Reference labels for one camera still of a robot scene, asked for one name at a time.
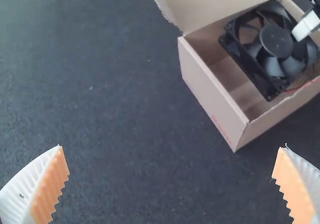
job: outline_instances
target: orange rubber pad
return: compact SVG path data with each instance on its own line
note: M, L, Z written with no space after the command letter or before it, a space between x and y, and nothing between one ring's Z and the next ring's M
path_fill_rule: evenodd
M59 203L61 189L65 187L64 183L68 181L70 175L65 159L63 148L60 147L41 180L31 206L31 215L36 224L48 224L53 220L51 215L56 211L55 205Z
M314 204L300 174L283 148L278 150L273 170L272 178L276 179L279 191L288 202L286 206L291 210L289 216L296 224L310 223L316 213Z

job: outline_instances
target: cardboard box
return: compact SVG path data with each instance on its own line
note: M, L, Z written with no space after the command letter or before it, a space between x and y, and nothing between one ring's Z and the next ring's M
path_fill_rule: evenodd
M267 102L218 43L223 26L236 15L268 0L155 0L179 27L182 77L233 151L237 151L307 103L320 91L317 77L296 92ZM279 0L297 20L303 11ZM320 33L312 35L320 44Z

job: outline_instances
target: gray carpet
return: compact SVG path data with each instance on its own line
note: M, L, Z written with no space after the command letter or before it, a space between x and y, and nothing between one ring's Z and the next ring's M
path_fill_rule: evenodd
M0 0L0 186L60 143L54 223L291 223L285 142L320 166L320 97L233 154L153 0Z

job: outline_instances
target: computer fan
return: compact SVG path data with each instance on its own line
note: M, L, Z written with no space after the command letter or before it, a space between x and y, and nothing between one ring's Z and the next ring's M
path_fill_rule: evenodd
M297 42L297 21L270 0L228 22L219 43L241 67L267 101L285 91L308 66L317 62L318 47L310 37ZM245 43L240 32L253 40Z

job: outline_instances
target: red wire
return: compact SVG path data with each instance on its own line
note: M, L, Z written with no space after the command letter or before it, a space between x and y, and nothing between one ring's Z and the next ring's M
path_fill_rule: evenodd
M292 91L297 91L301 88L303 88L304 86L308 85L310 82L312 82L312 80L309 80L308 82L306 82L304 85L298 87L298 88L294 88L294 89L290 89L290 90L285 90L284 92L292 92Z

